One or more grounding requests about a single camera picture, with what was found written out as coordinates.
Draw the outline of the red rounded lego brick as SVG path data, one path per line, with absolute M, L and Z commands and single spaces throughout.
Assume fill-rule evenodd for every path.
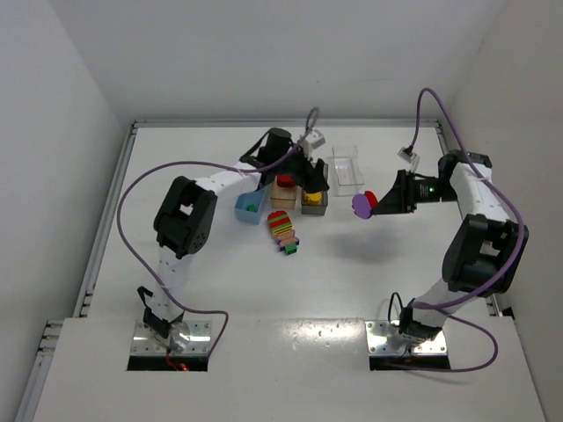
M 371 208 L 374 208 L 374 207 L 377 206 L 378 199 L 377 199 L 376 195 L 375 195 L 373 192 L 371 192 L 371 191 L 365 191 L 365 192 L 364 192 L 364 196 L 366 197 L 366 199 L 367 199 L 367 201 L 368 201 L 368 203 L 369 203 L 369 206 L 370 206 Z

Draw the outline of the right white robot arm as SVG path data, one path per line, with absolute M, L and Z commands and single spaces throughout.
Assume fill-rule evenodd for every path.
M 439 160 L 435 177 L 398 171 L 391 190 L 369 200 L 369 214 L 409 214 L 429 202 L 456 202 L 462 222 L 442 260 L 441 278 L 401 310 L 398 333 L 415 345 L 434 339 L 465 304 L 506 292 L 529 237 L 494 193 L 486 155 L 453 150 Z

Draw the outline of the yellow rounded lego brick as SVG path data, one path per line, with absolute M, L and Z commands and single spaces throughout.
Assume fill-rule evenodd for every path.
M 323 193 L 305 193 L 303 199 L 304 203 L 307 205 L 319 206 L 323 203 Z

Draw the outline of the purple butterfly lego brick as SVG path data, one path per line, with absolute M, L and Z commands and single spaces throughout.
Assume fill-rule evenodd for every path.
M 285 253 L 285 251 L 284 251 L 285 245 L 287 245 L 287 244 L 297 244 L 299 246 L 300 239 L 298 237 L 296 237 L 293 232 L 287 232 L 287 233 L 283 234 L 282 236 L 277 236 L 275 238 L 275 242 L 276 242 L 278 251 L 282 251 L 282 252 Z

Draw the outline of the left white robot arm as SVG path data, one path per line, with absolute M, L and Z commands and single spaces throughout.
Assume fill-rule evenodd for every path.
M 278 176 L 291 177 L 307 193 L 328 190 L 325 163 L 311 156 L 324 142 L 316 129 L 307 128 L 293 140 L 287 130 L 272 127 L 232 166 L 217 164 L 211 176 L 178 176 L 172 181 L 153 222 L 159 256 L 152 275 L 158 288 L 138 291 L 143 321 L 160 338 L 168 339 L 188 310 L 179 296 L 192 258 L 208 241 L 217 202 L 267 187 Z

